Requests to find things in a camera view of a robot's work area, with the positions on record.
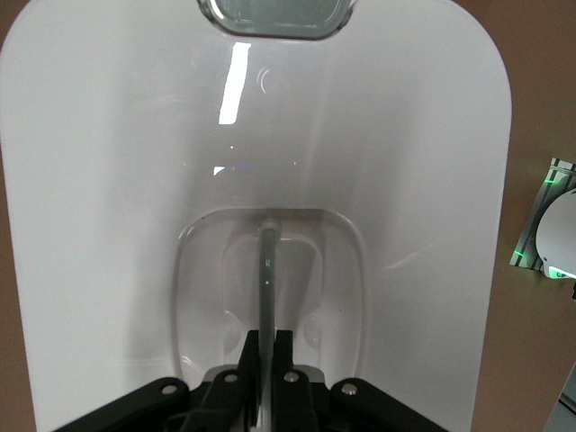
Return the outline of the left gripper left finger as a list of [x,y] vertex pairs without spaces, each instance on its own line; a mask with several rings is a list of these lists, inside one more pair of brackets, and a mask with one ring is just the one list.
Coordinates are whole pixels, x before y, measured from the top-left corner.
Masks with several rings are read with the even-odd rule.
[[188,415],[188,430],[250,431],[260,400],[259,332],[250,330],[238,363],[213,377],[199,407]]

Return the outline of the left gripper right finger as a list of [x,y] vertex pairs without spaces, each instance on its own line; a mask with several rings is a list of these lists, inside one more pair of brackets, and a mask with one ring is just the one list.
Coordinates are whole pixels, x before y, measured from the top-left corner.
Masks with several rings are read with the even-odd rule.
[[277,330],[274,341],[274,431],[320,431],[313,384],[322,371],[293,363],[293,333]]

